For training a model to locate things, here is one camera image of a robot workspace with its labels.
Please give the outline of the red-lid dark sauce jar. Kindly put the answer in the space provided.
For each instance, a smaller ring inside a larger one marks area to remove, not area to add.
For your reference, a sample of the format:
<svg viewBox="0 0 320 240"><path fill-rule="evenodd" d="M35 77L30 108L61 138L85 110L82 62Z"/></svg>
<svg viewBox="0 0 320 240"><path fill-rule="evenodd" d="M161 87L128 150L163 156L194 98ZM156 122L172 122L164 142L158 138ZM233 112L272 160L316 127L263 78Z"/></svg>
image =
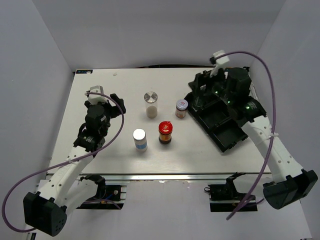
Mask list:
<svg viewBox="0 0 320 240"><path fill-rule="evenodd" d="M172 132L173 132L173 125L170 121L162 121L158 125L158 132L159 132L159 142L163 145L167 145L172 140Z"/></svg>

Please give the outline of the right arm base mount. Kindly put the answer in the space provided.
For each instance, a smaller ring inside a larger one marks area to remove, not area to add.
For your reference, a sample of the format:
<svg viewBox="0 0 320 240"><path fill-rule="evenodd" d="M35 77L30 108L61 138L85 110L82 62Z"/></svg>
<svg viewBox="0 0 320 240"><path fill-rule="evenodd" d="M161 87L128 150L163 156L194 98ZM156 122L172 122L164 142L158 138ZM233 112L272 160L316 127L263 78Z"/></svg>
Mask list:
<svg viewBox="0 0 320 240"><path fill-rule="evenodd" d="M215 179L204 187L204 192L209 195L211 213L231 213L246 195L236 190L234 180L244 172L236 172L226 179Z"/></svg>

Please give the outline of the small white-lid sauce jar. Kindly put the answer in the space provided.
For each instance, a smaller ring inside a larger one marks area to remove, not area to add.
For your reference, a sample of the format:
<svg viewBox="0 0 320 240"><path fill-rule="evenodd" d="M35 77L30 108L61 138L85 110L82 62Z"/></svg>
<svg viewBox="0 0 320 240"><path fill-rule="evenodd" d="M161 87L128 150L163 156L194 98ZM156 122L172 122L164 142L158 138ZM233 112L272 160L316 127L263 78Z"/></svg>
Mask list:
<svg viewBox="0 0 320 240"><path fill-rule="evenodd" d="M185 99L179 99L175 106L175 115L178 118L184 118L187 114L188 102Z"/></svg>

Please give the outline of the clear silver-lid spice jar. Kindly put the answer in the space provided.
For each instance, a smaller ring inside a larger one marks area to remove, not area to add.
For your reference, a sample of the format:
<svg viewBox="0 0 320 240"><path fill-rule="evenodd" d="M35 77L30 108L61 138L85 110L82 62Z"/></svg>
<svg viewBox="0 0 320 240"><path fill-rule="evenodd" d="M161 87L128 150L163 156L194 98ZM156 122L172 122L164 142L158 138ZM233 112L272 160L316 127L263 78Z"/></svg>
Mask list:
<svg viewBox="0 0 320 240"><path fill-rule="evenodd" d="M146 92L143 96L145 102L146 115L154 119L158 115L158 94L154 91Z"/></svg>

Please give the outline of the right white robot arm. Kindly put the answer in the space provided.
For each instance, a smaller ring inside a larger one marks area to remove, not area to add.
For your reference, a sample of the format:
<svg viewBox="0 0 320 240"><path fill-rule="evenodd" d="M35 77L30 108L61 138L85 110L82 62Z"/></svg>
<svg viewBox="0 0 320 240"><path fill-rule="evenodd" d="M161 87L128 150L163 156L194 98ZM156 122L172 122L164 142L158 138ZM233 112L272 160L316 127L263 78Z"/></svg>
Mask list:
<svg viewBox="0 0 320 240"><path fill-rule="evenodd" d="M308 195L318 180L314 170L306 171L290 155L280 138L273 130L262 105L250 95L252 80L247 70L230 68L227 72L219 69L216 75L203 71L189 82L195 108L190 113L199 121L208 125L214 119L205 120L205 106L222 104L227 116L237 124L237 129L244 132L265 158L263 167L268 167L272 174L271 182L256 180L253 188L262 186L264 199L274 208L281 209Z"/></svg>

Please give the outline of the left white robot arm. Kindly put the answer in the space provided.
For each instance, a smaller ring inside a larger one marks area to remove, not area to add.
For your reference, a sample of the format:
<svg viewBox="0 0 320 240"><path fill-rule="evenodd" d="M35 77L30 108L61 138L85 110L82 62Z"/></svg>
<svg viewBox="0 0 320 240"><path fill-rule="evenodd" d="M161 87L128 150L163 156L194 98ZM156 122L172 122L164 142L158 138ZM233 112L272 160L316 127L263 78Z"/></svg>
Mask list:
<svg viewBox="0 0 320 240"><path fill-rule="evenodd" d="M83 202L105 196L106 181L97 174L81 177L76 188L72 185L97 153L108 146L105 138L111 119L126 113L124 100L115 93L107 96L88 91L86 95L85 122L79 128L65 164L59 166L37 192L29 192L23 199L25 223L52 237L62 231L68 215Z"/></svg>

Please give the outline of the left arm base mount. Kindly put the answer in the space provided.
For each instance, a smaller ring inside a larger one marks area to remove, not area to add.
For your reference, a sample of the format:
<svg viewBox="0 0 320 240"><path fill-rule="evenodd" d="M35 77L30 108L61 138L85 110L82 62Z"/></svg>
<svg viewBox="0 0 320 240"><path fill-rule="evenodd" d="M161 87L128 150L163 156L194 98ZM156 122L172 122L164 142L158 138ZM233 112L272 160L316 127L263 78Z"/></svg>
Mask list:
<svg viewBox="0 0 320 240"><path fill-rule="evenodd" d="M107 183L98 174L81 176L80 181L88 180L97 186L96 194L84 201L78 210L121 210L127 194L127 186L120 183Z"/></svg>

